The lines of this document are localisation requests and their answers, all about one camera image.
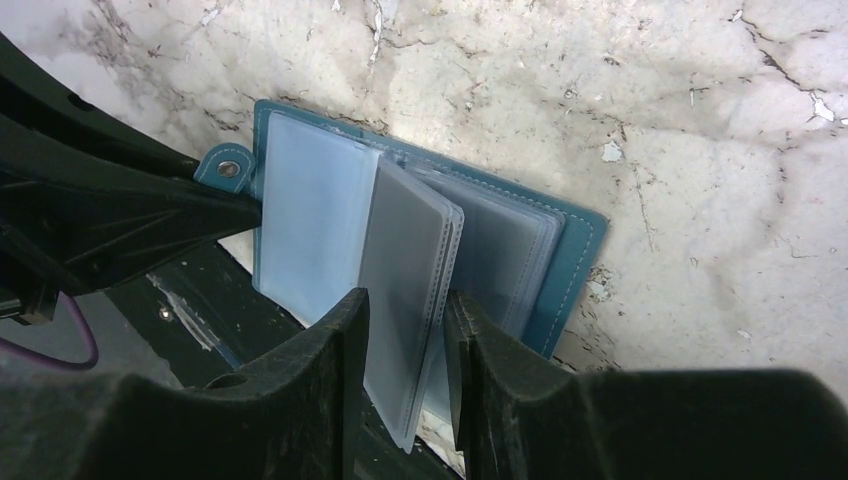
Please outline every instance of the white marble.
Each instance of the white marble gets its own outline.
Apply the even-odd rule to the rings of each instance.
[[[791,366],[848,400],[846,2],[335,3],[7,0],[0,30],[190,155],[286,99],[604,213],[563,366]]]

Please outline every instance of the crack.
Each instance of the crack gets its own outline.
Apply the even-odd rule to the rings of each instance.
[[[763,40],[765,40],[765,41],[767,41],[767,42],[777,43],[777,44],[779,44],[779,45],[783,45],[783,43],[784,43],[784,42],[776,41],[776,40],[774,40],[773,38],[769,38],[769,37],[767,37],[767,36],[763,35],[763,33],[760,31],[760,27],[759,27],[759,26],[757,26],[757,24],[756,24],[756,23],[754,23],[754,22],[752,22],[752,21],[750,21],[750,20],[747,20],[744,16],[743,16],[743,17],[739,17],[739,21],[740,21],[740,22],[742,22],[742,23],[744,23],[744,24],[745,24],[745,25],[747,25],[748,27],[751,27],[751,28],[747,28],[747,27],[746,27],[745,29],[746,29],[746,30],[748,30],[748,33],[750,33],[750,34],[751,34],[751,37],[752,37],[752,38],[754,38],[754,37],[759,37],[759,38],[761,38],[761,39],[763,39]]]
[[[388,135],[389,134],[389,124],[377,119],[377,120],[361,120],[358,118],[353,118],[343,113],[337,114],[335,116],[331,116],[330,118],[336,118],[339,120],[344,120],[348,123],[353,123],[357,126],[360,126],[370,132],[374,132],[379,135]]]
[[[784,70],[784,68],[781,67],[779,63],[777,63],[777,60],[775,60],[774,57],[771,56],[771,54],[769,54],[768,52],[766,52],[762,48],[760,48],[759,50],[760,50],[760,53],[763,54],[763,65],[765,65],[767,67],[774,68],[775,70],[780,72],[781,75],[783,75],[783,78],[785,78],[792,85],[795,85],[796,87],[798,87],[799,90],[803,90],[805,92],[809,91],[809,90],[803,88],[797,80],[795,80],[794,78],[789,76],[789,73],[787,73],[786,70]]]
[[[232,36],[234,36],[234,37],[236,37],[236,38],[241,38],[242,40],[250,40],[250,38],[249,38],[247,35],[245,35],[244,33],[241,33],[241,32],[234,32],[234,31],[232,31],[232,30],[226,29],[226,28],[221,27],[221,26],[218,26],[218,28],[220,28],[220,29],[221,29],[221,31],[223,31],[223,32],[224,32],[224,33],[226,33],[227,35],[232,35]]]
[[[159,53],[159,50],[161,49],[162,45],[157,45],[156,48],[150,48],[147,50],[147,56],[150,58],[159,58],[162,56],[162,54]]]
[[[453,60],[451,60],[451,63],[452,63],[452,64],[454,64],[454,65],[456,65],[457,67],[459,67],[459,68],[460,68],[463,72],[465,72],[466,74],[468,74],[468,76],[471,76],[471,70],[468,70],[467,68],[465,68],[465,67],[463,67],[462,65],[460,65],[460,64],[458,64],[458,63],[456,63],[456,62],[454,62]],[[474,86],[472,86],[472,87],[471,87],[471,89],[473,90],[473,89],[475,89],[475,88],[477,88],[477,87],[479,87],[479,86],[480,86],[480,85],[474,85]]]
[[[286,94],[286,93],[284,93],[282,95],[277,95],[275,101],[279,102],[280,100],[284,100],[288,103],[291,103],[292,105],[294,105],[296,107],[299,107],[300,104],[302,103],[300,97],[294,97],[294,96],[291,96],[291,95]]]
[[[572,337],[574,337],[574,338],[576,338],[577,340],[579,340],[579,341],[580,341],[580,343],[581,343],[580,348],[582,348],[583,350],[585,350],[585,351],[587,351],[587,352],[589,352],[589,353],[595,353],[595,352],[594,352],[594,350],[592,349],[592,344],[591,344],[591,343],[589,343],[589,341],[588,341],[588,340],[586,340],[585,338],[583,338],[583,336],[578,335],[577,333],[572,332],[572,331],[570,331],[570,330],[563,330],[563,331],[562,331],[562,333],[563,333],[563,335],[571,335]]]
[[[413,41],[413,42],[409,42],[409,43],[398,44],[398,43],[396,43],[394,40],[391,40],[391,39],[388,39],[388,38],[385,38],[385,37],[384,37],[384,38],[383,38],[383,42],[385,42],[385,43],[386,43],[386,45],[388,45],[388,46],[390,46],[390,47],[394,48],[395,50],[402,50],[402,49],[404,49],[404,48],[414,47],[414,46],[416,46],[416,45],[424,45],[424,46],[435,45],[435,44],[436,44],[436,43],[438,43],[439,41],[438,41],[438,40],[433,40],[433,41],[431,41],[431,42],[427,42],[427,41],[424,41],[424,40],[420,40],[420,39],[419,39],[419,40],[415,40],[415,41]]]
[[[179,99],[179,102],[175,101],[176,99],[171,99],[171,111],[178,112],[185,109],[186,105],[190,102],[190,100],[186,98],[186,95],[174,87],[168,87],[168,90],[176,95],[177,99]]]
[[[551,357],[551,361],[554,365],[569,373],[577,373],[577,368],[574,366],[574,364],[566,362],[563,359],[557,357],[556,355]]]
[[[115,6],[110,0],[94,0],[94,6],[105,17],[106,23],[112,27],[115,34],[125,43],[129,43],[128,36],[133,33],[129,25],[118,15]]]
[[[369,67],[373,67],[377,63],[377,55],[380,54],[380,42],[383,40],[383,6],[380,5],[380,0],[371,0],[371,3],[374,4],[376,12],[374,13],[374,28],[371,29],[374,32],[374,51],[368,57]]]
[[[243,118],[247,117],[247,114],[245,112],[238,112],[238,111],[235,111],[235,110],[224,110],[224,112],[231,113],[233,115],[240,116],[240,117],[243,117]],[[224,120],[223,118],[221,118],[219,116],[219,114],[212,113],[205,108],[203,109],[203,114],[206,115],[207,117],[209,117],[213,122],[215,122],[215,124],[221,130],[227,130],[227,131],[231,131],[231,132],[238,132],[239,130],[241,130],[241,127],[239,127],[235,123],[228,122],[228,121]]]
[[[458,48],[462,51],[462,54],[465,55],[465,58],[473,58],[473,57],[480,55],[480,54],[483,54],[483,53],[489,53],[486,50],[479,50],[479,51],[472,50],[472,49],[466,47],[465,45],[457,42],[454,39],[450,39],[450,40],[451,40],[451,42],[453,42],[454,45],[456,45],[456,48]]]
[[[642,212],[642,222],[645,224],[645,233],[648,235],[648,246],[651,247],[651,252],[656,252],[657,245],[654,243],[654,233],[656,232],[656,229],[651,227],[651,221],[648,220],[647,202],[645,202],[645,195],[642,193],[642,179],[639,175],[639,164],[631,164],[630,170],[633,171],[633,177],[636,180],[636,193],[639,195],[639,209]]]

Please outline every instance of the purple wire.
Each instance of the purple wire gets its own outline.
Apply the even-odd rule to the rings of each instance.
[[[91,333],[91,327],[88,326],[88,322],[82,314],[79,304],[73,299],[73,297],[69,297],[64,293],[59,292],[58,300],[59,303],[63,304],[65,308],[68,309],[68,312],[71,314],[71,318],[74,319],[74,323],[77,325],[77,330],[79,330],[83,343],[85,343],[85,348],[88,350],[88,359],[86,361],[76,363],[60,360],[58,358],[36,352],[35,350],[30,350],[29,348],[10,342],[2,337],[0,337],[0,350],[9,352],[12,355],[16,355],[25,360],[29,360],[32,363],[36,363],[42,367],[51,368],[53,370],[62,370],[66,372],[82,372],[85,370],[91,370],[95,365],[97,365],[97,361],[100,359],[100,351],[97,349],[97,341],[94,340],[94,334]]]

